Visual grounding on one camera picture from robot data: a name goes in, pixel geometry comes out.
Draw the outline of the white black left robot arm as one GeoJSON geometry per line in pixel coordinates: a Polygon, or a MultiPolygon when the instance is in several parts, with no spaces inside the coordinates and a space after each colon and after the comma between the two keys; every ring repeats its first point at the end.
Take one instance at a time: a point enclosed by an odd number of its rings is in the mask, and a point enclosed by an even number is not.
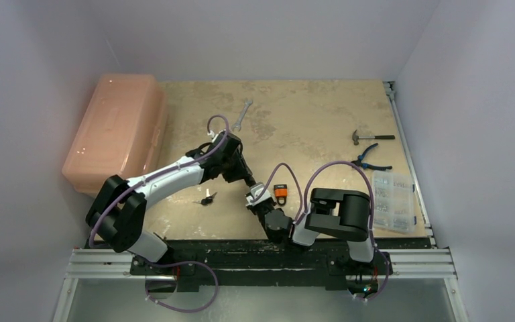
{"type": "Polygon", "coordinates": [[[211,142],[149,174],[123,179],[110,176],[102,185],[85,221],[91,229],[90,242],[100,236],[115,252],[131,252],[147,260],[156,274],[169,272],[172,250],[162,237],[143,229],[146,211],[163,199],[218,176],[228,182],[254,182],[243,158],[241,139],[227,131],[211,142]]]}

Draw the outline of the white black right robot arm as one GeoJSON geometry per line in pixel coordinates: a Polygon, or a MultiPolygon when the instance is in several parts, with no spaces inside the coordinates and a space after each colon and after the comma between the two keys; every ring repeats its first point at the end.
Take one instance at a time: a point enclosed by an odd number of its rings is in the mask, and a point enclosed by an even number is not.
{"type": "Polygon", "coordinates": [[[310,209],[301,220],[287,216],[276,206],[262,183],[246,194],[246,207],[257,216],[267,238],[276,244],[310,247],[320,234],[347,242],[352,269],[365,273],[376,264],[371,233],[370,196],[343,189],[315,188],[310,209]]]}

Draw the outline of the black key bunch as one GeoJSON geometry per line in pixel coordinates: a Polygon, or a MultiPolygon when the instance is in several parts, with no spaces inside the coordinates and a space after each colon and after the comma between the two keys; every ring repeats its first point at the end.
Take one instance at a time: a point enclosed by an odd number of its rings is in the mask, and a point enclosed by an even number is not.
{"type": "Polygon", "coordinates": [[[200,200],[194,201],[194,203],[206,207],[214,202],[216,195],[217,192],[211,193],[210,190],[207,189],[205,197],[200,200]]]}

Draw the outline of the orange black padlock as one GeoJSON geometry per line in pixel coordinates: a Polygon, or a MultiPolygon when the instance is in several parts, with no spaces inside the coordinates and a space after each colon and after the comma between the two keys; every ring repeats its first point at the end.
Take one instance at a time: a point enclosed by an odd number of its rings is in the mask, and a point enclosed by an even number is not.
{"type": "Polygon", "coordinates": [[[285,206],[288,198],[288,186],[286,184],[275,184],[274,196],[279,206],[285,206]]]}

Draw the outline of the silver open-end wrench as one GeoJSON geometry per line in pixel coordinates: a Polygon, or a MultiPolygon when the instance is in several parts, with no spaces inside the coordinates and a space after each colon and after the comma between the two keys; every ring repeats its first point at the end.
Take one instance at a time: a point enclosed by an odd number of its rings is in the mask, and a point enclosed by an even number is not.
{"type": "Polygon", "coordinates": [[[243,122],[243,119],[249,109],[249,107],[253,104],[252,99],[246,99],[244,103],[244,107],[241,110],[239,117],[237,118],[237,121],[231,126],[232,131],[240,131],[241,130],[241,124],[243,122]]]}

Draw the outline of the pink translucent plastic box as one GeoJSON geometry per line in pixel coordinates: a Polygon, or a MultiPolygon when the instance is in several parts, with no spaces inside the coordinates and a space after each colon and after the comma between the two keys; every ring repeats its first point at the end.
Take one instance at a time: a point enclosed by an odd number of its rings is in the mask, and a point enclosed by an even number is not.
{"type": "Polygon", "coordinates": [[[151,74],[100,77],[62,174],[76,192],[95,197],[112,175],[152,172],[168,116],[165,93],[151,74]]]}

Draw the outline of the clear plastic screw organizer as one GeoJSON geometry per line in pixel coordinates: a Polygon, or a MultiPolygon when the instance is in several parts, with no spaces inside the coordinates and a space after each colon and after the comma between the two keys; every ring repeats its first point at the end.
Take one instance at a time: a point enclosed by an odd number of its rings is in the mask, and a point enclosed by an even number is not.
{"type": "Polygon", "coordinates": [[[371,175],[374,194],[374,226],[396,233],[415,232],[414,183],[405,174],[375,170],[371,175]]]}

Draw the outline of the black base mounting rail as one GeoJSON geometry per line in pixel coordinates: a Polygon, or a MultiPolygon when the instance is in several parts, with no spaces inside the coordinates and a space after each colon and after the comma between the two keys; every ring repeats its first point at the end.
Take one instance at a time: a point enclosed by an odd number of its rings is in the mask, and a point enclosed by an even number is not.
{"type": "Polygon", "coordinates": [[[170,240],[172,252],[152,266],[137,256],[132,275],[169,276],[180,292],[196,292],[200,286],[301,286],[375,293],[376,274],[393,272],[392,250],[430,249],[429,240],[379,238],[383,251],[369,264],[354,262],[340,239],[318,239],[310,248],[275,244],[266,239],[170,240]]]}

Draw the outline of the small black-handled hammer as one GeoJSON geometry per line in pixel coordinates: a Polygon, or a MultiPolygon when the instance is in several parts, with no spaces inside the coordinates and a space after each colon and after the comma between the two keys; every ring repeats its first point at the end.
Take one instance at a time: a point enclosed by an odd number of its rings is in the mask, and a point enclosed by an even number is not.
{"type": "Polygon", "coordinates": [[[355,130],[351,136],[353,140],[353,144],[355,146],[359,145],[360,140],[395,140],[395,135],[379,135],[379,136],[361,136],[358,134],[357,130],[355,130]]]}

